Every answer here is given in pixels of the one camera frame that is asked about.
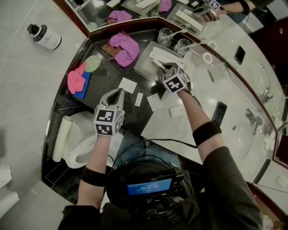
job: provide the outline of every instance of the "pink towel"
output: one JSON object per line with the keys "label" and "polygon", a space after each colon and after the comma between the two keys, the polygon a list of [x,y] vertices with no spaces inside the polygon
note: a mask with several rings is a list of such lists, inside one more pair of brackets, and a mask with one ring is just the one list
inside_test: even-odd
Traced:
{"label": "pink towel", "polygon": [[82,77],[84,71],[86,69],[86,62],[80,65],[76,70],[68,73],[68,88],[72,94],[76,92],[81,92],[84,87],[85,78]]}
{"label": "pink towel", "polygon": [[109,45],[113,47],[121,47],[123,49],[114,58],[122,67],[130,65],[140,52],[138,43],[122,33],[114,35],[110,39]]}
{"label": "pink towel", "polygon": [[170,10],[172,6],[172,1],[171,0],[162,0],[159,8],[159,12],[167,12]]}
{"label": "pink towel", "polygon": [[126,22],[132,19],[132,16],[124,10],[114,10],[110,13],[108,18],[114,18],[114,22]]}

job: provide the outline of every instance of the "drinking glass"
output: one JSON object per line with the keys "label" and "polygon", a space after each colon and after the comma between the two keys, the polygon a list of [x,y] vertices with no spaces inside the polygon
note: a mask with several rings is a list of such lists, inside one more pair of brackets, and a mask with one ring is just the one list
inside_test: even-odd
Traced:
{"label": "drinking glass", "polygon": [[187,47],[184,49],[181,49],[184,46],[190,45],[191,43],[187,39],[180,39],[177,44],[174,46],[174,51],[181,55],[184,56],[191,48]]}
{"label": "drinking glass", "polygon": [[173,34],[173,31],[168,28],[163,28],[160,30],[157,42],[163,46],[169,46],[171,44],[172,37],[165,38],[168,35]]}

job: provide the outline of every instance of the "smartphone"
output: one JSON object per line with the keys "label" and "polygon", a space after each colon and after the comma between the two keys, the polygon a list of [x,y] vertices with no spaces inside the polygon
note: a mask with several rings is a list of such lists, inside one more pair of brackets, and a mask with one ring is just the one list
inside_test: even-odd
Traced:
{"label": "smartphone", "polygon": [[218,105],[216,107],[212,120],[215,121],[219,127],[223,121],[226,109],[227,109],[227,105],[225,105],[222,102],[218,102]]}
{"label": "smartphone", "polygon": [[235,60],[239,63],[239,65],[242,64],[244,56],[245,56],[245,51],[241,46],[239,46],[234,57]]}

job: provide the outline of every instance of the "blue towel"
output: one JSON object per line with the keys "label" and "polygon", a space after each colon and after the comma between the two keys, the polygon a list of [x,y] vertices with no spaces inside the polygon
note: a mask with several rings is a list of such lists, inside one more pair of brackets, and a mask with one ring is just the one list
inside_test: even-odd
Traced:
{"label": "blue towel", "polygon": [[85,93],[86,93],[88,82],[89,82],[89,78],[90,78],[90,73],[89,72],[84,72],[82,77],[85,78],[85,83],[84,83],[83,90],[81,92],[76,92],[74,94],[75,97],[80,98],[80,99],[83,99],[85,97]]}

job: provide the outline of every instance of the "green plate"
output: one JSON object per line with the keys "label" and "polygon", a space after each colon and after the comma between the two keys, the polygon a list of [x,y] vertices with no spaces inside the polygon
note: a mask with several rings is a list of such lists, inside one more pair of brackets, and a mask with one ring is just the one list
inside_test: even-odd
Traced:
{"label": "green plate", "polygon": [[96,55],[92,55],[88,57],[85,62],[87,63],[85,72],[93,72],[99,67],[101,58]]}

